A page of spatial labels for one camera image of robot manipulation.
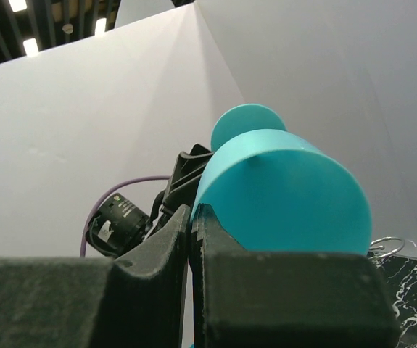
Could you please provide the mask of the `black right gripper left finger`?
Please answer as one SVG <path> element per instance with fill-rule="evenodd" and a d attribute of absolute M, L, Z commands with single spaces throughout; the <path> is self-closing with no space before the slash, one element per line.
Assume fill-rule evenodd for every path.
<path fill-rule="evenodd" d="M 190 214 L 116 260 L 0 258 L 0 347 L 179 347 Z"/>

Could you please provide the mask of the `blue wine glass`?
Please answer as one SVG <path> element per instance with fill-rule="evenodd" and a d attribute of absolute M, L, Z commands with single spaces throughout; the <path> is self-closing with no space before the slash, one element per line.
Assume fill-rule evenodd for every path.
<path fill-rule="evenodd" d="M 245 249 L 368 252 L 371 209 L 355 176 L 290 133 L 272 109 L 230 109 L 216 122 L 210 145 L 194 203 L 210 205 Z"/>

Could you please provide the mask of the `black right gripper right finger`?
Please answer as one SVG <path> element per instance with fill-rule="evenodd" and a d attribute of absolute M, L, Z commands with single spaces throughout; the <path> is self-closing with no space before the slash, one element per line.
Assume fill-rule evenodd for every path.
<path fill-rule="evenodd" d="M 387 283 L 367 257 L 251 252 L 202 204 L 191 223 L 195 347 L 396 347 Z"/>

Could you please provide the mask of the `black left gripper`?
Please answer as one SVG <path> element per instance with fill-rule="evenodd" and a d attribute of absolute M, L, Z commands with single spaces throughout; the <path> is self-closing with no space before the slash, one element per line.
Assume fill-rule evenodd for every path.
<path fill-rule="evenodd" d="M 162 211 L 173 214 L 181 205 L 192 207 L 200 179 L 213 152 L 195 144 L 181 152 L 162 200 Z M 88 223 L 86 241 L 105 256 L 121 256 L 139 245 L 149 230 L 150 217 L 121 194 L 107 198 Z"/>

